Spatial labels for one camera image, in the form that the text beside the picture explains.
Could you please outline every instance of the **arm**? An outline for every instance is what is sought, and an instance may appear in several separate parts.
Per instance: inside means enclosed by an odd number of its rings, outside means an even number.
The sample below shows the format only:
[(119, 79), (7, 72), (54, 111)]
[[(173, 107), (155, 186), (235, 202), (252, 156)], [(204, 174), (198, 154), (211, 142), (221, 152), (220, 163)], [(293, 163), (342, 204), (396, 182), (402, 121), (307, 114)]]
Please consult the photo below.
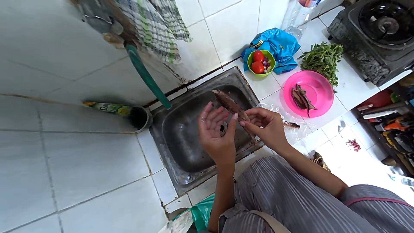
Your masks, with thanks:
[(242, 121), (240, 125), (262, 139), (265, 145), (283, 157), (299, 174), (336, 198), (348, 187), (338, 177), (307, 159), (287, 142), (279, 113), (254, 108), (247, 110), (246, 114), (250, 122)]
[(234, 166), (217, 167), (217, 170), (216, 196), (207, 227), (211, 232), (219, 231), (220, 215), (234, 206)]
[(198, 118), (198, 131), (201, 144), (217, 165), (216, 196), (210, 213), (207, 229), (219, 231), (219, 217), (234, 206), (233, 175), (236, 163), (236, 147), (234, 133), (238, 114), (230, 120), (226, 135), (220, 136), (220, 126), (229, 116), (223, 107), (211, 111), (213, 104), (209, 102)]

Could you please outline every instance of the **dried fish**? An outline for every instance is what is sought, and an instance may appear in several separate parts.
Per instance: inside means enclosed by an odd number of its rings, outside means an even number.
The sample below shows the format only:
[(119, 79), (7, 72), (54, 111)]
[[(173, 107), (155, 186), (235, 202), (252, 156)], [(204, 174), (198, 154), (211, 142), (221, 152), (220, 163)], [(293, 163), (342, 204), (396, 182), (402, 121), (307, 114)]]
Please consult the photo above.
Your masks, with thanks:
[(298, 125), (296, 123), (293, 123), (293, 122), (283, 121), (283, 125), (284, 126), (288, 126), (288, 127), (293, 127), (293, 128), (296, 128), (296, 129), (300, 129), (301, 128), (300, 125)]
[(308, 102), (309, 108), (313, 109), (313, 110), (317, 110), (317, 108), (315, 108), (315, 106), (313, 106), (311, 104), (311, 101), (306, 96), (306, 91), (304, 89), (302, 89), (302, 87), (299, 84), (296, 84), (296, 87), (297, 87), (296, 89), (302, 94), (301, 96), (303, 96), (305, 98), (306, 102)]
[[(228, 94), (226, 94), (226, 93), (224, 93), (220, 90), (213, 90), (212, 92), (216, 95), (217, 102), (221, 106), (223, 106), (225, 109), (227, 109), (232, 114), (235, 114), (236, 112), (238, 112), (238, 119), (237, 120), (239, 122), (240, 121), (250, 122), (250, 119), (247, 116), (247, 114), (244, 112), (244, 110), (242, 108), (240, 108), (240, 106), (234, 100), (232, 100)], [(297, 129), (299, 129), (301, 127), (300, 125), (298, 125), (296, 123), (286, 122), (286, 121), (283, 121), (283, 125), (287, 126), (287, 127), (297, 128)], [(253, 141), (256, 141), (254, 135), (250, 134), (250, 136), (252, 137)]]
[(306, 109), (308, 111), (308, 117), (310, 117), (309, 111), (311, 109), (317, 110), (317, 108), (312, 105), (311, 101), (306, 96), (306, 91), (302, 89), (302, 87), (299, 84), (296, 84), (296, 87), (292, 88), (292, 98), (295, 101), (298, 108), (303, 110)]

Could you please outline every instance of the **black stove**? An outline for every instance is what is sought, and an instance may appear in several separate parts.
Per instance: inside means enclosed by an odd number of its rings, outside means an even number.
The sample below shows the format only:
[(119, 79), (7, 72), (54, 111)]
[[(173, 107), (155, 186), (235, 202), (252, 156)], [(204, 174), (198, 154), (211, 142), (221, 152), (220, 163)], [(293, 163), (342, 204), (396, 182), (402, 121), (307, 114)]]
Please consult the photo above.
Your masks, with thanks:
[(366, 82), (381, 86), (414, 67), (413, 0), (360, 0), (341, 11), (328, 32)]

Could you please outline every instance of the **hand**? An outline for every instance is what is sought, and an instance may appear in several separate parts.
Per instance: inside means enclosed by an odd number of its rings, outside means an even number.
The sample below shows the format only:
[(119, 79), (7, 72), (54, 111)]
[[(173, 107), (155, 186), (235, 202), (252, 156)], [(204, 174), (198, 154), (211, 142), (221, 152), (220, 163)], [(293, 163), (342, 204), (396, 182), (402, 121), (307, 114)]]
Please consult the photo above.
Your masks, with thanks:
[(227, 127), (226, 134), (220, 136), (220, 126), (226, 121), (229, 112), (220, 107), (211, 111), (213, 103), (209, 102), (198, 117), (198, 131), (201, 144), (214, 160), (217, 167), (233, 166), (236, 163), (236, 147), (234, 145), (234, 132), (238, 114), (234, 114)]
[(269, 148), (279, 153), (280, 150), (291, 147), (286, 140), (282, 117), (279, 113), (264, 108), (253, 108), (247, 110), (246, 114), (250, 122), (241, 121), (240, 125), (250, 133), (257, 135)]

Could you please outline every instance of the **striped shirt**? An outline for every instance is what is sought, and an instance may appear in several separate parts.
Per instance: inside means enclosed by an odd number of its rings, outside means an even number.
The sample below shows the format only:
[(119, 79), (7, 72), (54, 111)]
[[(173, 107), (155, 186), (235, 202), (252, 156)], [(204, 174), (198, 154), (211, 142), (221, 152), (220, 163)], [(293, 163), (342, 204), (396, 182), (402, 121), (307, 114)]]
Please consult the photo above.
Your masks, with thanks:
[(235, 181), (235, 206), (219, 218), (219, 232), (273, 230), (249, 210), (265, 212), (292, 233), (414, 233), (414, 208), (396, 194), (355, 185), (339, 199), (298, 174), (282, 157), (261, 158)]

